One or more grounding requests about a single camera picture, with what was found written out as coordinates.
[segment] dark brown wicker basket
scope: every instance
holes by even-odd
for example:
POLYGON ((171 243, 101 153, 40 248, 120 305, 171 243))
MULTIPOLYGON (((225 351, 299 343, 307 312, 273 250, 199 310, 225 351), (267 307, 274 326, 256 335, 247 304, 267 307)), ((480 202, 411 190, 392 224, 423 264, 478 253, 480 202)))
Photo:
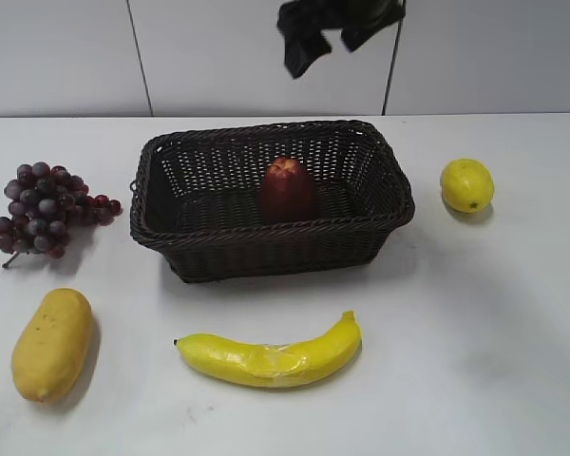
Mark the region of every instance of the dark brown wicker basket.
POLYGON ((159 136, 143 148, 134 184, 131 236, 163 254, 185 282, 368 263, 414 214, 392 149, 358 121, 159 136), (262 223, 259 187, 282 156, 313 175, 319 219, 262 223))

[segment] yellow banana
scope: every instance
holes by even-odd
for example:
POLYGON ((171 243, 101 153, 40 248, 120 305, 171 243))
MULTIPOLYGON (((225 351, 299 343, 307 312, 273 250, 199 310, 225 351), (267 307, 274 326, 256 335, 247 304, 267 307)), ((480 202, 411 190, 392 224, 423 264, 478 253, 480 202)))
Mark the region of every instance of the yellow banana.
POLYGON ((228 382, 263 388, 312 383, 344 367, 361 343, 352 311, 316 339, 291 345, 251 345, 212 334, 175 340, 192 368, 228 382))

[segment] white table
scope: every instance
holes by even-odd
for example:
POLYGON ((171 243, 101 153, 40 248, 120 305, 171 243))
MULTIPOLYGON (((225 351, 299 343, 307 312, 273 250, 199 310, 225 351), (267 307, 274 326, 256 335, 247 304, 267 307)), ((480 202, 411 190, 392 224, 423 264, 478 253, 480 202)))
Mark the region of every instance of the white table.
MULTIPOLYGON (((368 267, 185 285, 130 238, 125 213, 59 262, 0 268, 0 456, 570 456, 570 115, 365 120, 393 146, 417 204, 368 267), (440 172, 460 157, 493 172, 486 220, 455 218, 441 201, 440 172), (18 395, 10 354, 57 287, 88 297, 101 344, 67 400, 46 408, 18 395), (362 353, 312 388, 212 380, 172 343, 197 332, 303 340, 348 309, 362 353)), ((0 120, 0 215, 21 162, 63 164, 128 210, 148 139, 275 121, 0 120)))

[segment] red apple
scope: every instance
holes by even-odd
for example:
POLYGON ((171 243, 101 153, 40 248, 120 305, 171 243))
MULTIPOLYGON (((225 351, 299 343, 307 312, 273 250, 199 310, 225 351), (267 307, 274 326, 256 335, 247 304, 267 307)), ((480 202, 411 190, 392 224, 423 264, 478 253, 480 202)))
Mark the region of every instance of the red apple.
POLYGON ((269 223, 318 217, 316 186, 302 163, 279 157, 271 164, 260 189, 259 211, 269 223))

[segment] yellow lemon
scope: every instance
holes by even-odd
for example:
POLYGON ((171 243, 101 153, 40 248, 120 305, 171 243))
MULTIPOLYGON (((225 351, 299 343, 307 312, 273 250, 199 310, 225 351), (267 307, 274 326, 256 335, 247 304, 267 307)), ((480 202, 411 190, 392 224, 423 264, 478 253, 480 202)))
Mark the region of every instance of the yellow lemon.
POLYGON ((449 163, 441 174, 441 188, 444 201, 461 212, 481 212, 494 196, 489 170, 472 159, 449 163))

